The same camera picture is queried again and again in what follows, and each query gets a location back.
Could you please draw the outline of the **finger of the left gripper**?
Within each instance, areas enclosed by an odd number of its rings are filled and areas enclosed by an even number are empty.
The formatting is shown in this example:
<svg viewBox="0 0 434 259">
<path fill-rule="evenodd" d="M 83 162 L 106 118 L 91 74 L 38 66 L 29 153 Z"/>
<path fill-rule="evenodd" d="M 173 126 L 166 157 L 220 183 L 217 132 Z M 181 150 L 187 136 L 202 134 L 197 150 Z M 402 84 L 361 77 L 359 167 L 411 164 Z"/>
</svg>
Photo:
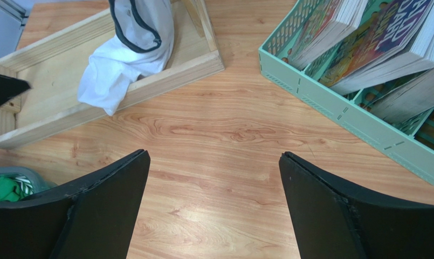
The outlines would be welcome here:
<svg viewBox="0 0 434 259">
<path fill-rule="evenodd" d="M 27 81 L 0 74 L 0 110 L 20 112 L 20 96 L 30 89 L 31 86 Z"/>
</svg>

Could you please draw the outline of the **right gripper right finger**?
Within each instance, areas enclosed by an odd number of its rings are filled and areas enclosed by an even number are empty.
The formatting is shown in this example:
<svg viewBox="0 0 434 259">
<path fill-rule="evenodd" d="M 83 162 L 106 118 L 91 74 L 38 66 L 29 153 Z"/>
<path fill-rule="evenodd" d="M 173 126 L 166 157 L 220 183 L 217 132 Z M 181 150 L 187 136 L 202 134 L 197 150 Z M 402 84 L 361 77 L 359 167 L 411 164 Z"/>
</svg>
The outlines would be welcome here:
<svg viewBox="0 0 434 259">
<path fill-rule="evenodd" d="M 376 192 L 292 152 L 279 169 L 302 258 L 434 258 L 434 205 Z"/>
</svg>

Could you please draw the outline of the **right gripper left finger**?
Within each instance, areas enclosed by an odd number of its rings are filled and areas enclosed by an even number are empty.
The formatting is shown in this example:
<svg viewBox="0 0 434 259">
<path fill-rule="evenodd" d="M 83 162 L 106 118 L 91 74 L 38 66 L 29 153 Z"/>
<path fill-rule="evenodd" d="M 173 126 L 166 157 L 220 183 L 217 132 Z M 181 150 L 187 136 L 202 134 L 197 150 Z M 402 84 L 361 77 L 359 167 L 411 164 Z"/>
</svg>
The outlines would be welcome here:
<svg viewBox="0 0 434 259">
<path fill-rule="evenodd" d="M 126 258 L 150 169 L 137 150 L 95 172 L 0 202 L 0 258 Z"/>
</svg>

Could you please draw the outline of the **white tank top navy trim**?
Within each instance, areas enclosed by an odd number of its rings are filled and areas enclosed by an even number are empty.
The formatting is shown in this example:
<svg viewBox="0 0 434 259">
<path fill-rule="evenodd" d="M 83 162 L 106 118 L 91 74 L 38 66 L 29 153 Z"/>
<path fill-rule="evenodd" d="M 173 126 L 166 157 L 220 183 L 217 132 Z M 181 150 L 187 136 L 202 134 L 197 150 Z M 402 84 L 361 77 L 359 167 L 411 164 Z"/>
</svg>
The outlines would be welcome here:
<svg viewBox="0 0 434 259">
<path fill-rule="evenodd" d="M 170 1 L 109 1 L 109 10 L 115 36 L 89 56 L 77 99 L 112 116 L 130 84 L 164 70 L 175 29 Z"/>
</svg>

